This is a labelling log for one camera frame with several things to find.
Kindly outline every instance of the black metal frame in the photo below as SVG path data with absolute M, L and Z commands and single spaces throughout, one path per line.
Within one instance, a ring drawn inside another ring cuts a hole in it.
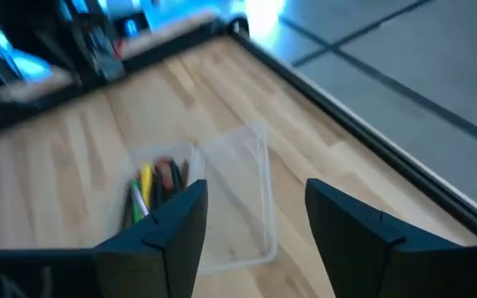
M 220 19 L 206 22 L 171 41 L 124 61 L 125 70 L 127 75 L 130 75 L 217 36 L 229 35 L 247 52 L 251 53 L 269 69 L 296 88 L 324 113 L 332 117 L 341 127 L 350 132 L 377 156 L 386 161 L 395 171 L 413 183 L 425 195 L 438 203 L 444 210 L 477 235 L 476 208 L 469 205 L 469 203 L 465 202 L 454 191 L 426 173 L 419 165 L 404 156 L 391 144 L 385 142 L 368 127 L 352 118 L 347 112 L 334 104 L 319 90 L 311 87 L 292 70 L 253 44 L 244 32 L 248 32 L 248 22 L 243 17 L 235 18 L 231 22 L 224 22 Z M 67 103 L 88 92 L 104 87 L 106 84 L 116 84 L 116 82 L 107 83 L 96 80 L 89 82 L 89 84 L 85 86 L 72 84 L 52 94 L 36 99 L 33 101 L 34 108 L 32 109 L 20 110 L 15 113 L 3 113 L 0 115 L 0 131 L 32 118 L 39 113 Z

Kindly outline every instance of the transparent plastic box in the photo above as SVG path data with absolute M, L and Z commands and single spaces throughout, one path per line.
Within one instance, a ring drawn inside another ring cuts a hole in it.
M 190 163 L 189 184 L 206 179 L 209 208 L 200 274 L 269 262 L 277 255 L 266 127 L 253 123 L 198 146 L 139 148 L 124 179 L 159 156 Z M 116 202 L 113 210 L 122 208 Z M 107 236 L 115 231 L 113 223 Z

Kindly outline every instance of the wooden tabletop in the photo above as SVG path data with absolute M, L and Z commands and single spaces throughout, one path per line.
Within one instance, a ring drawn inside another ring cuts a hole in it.
M 192 20 L 160 33 L 158 41 Z M 131 150 L 202 142 L 257 120 L 267 124 L 277 257 L 199 276 L 194 297 L 334 297 L 306 215 L 309 177 L 455 243 L 477 244 L 331 118 L 222 37 L 0 133 L 0 248 L 93 246 L 114 233 L 112 205 L 126 182 L 119 177 L 133 166 Z

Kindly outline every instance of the black device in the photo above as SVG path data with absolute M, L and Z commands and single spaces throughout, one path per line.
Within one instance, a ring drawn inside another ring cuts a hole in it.
M 95 248 L 0 250 L 0 297 L 189 298 L 206 224 L 198 180 Z
M 338 298 L 477 297 L 477 247 L 464 248 L 327 185 L 306 210 Z

